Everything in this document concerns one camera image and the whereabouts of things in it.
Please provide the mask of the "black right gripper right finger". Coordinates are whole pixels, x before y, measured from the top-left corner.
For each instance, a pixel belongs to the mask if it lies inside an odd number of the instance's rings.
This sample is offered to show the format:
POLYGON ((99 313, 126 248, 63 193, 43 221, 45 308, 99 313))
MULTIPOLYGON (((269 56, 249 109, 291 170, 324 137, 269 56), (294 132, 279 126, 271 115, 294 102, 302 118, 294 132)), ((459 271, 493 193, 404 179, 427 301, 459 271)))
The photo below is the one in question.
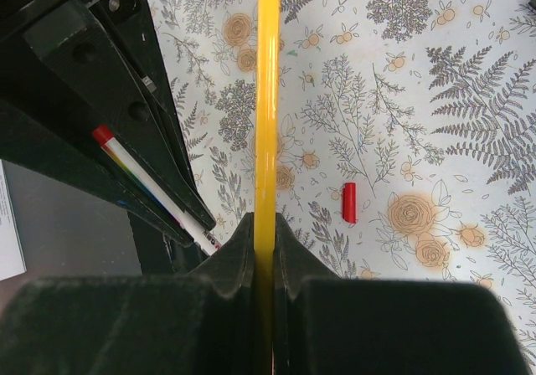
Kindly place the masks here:
POLYGON ((278 374, 523 374, 507 315, 478 285, 336 276, 276 218, 278 374))

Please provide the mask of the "white red marker pen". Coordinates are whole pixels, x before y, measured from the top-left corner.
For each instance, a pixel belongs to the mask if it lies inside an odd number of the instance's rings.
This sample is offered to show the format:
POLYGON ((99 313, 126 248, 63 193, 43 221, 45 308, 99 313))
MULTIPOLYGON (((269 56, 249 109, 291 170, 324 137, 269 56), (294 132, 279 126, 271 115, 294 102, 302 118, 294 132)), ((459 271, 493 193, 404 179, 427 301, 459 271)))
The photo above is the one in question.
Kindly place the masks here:
POLYGON ((221 248, 219 241, 189 213, 183 211, 149 173, 136 161, 126 148, 115 138, 111 130, 100 125, 91 135, 100 148, 154 201, 161 205, 181 229, 192 237, 194 243, 207 255, 221 248))

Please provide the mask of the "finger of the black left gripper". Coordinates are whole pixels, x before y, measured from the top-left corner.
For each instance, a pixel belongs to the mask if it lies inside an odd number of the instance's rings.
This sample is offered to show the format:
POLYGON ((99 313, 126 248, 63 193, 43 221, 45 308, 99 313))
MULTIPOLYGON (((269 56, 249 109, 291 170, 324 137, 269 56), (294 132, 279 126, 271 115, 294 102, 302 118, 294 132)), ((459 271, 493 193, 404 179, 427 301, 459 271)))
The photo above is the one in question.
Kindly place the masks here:
POLYGON ((87 157, 38 121, 1 99, 1 158, 124 208, 177 244, 193 239, 100 148, 87 157))
POLYGON ((80 0, 1 0, 1 99, 93 159, 91 133, 107 126, 180 208, 214 227, 178 172, 160 104, 80 0))

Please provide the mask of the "yellow framed whiteboard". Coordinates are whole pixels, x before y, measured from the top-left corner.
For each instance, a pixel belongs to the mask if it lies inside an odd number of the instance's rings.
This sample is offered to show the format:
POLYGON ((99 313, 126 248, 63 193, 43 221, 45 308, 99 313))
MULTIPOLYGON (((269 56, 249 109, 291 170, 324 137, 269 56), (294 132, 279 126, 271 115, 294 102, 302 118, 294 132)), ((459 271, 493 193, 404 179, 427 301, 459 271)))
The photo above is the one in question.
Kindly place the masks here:
POLYGON ((280 0, 258 0, 255 124, 254 374, 273 371, 273 254, 276 243, 276 153, 280 0))

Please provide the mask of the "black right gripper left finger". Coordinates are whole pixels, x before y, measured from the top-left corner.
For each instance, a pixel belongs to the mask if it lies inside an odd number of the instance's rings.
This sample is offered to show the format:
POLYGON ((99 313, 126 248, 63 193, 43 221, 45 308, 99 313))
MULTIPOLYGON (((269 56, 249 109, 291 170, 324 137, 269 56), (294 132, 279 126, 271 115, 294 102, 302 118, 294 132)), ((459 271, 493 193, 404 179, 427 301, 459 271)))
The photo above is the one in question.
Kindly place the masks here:
POLYGON ((52 277, 1 317, 4 374, 251 374, 253 215, 186 275, 52 277))

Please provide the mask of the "red marker cap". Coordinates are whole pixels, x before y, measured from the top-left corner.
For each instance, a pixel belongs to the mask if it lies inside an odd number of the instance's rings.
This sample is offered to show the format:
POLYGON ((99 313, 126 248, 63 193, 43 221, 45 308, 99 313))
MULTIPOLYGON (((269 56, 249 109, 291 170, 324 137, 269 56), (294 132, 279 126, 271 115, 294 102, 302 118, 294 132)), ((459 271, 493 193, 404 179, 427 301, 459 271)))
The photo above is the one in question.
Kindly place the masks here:
POLYGON ((355 182, 346 182, 342 192, 342 217, 347 223, 358 222, 357 213, 357 185, 355 182))

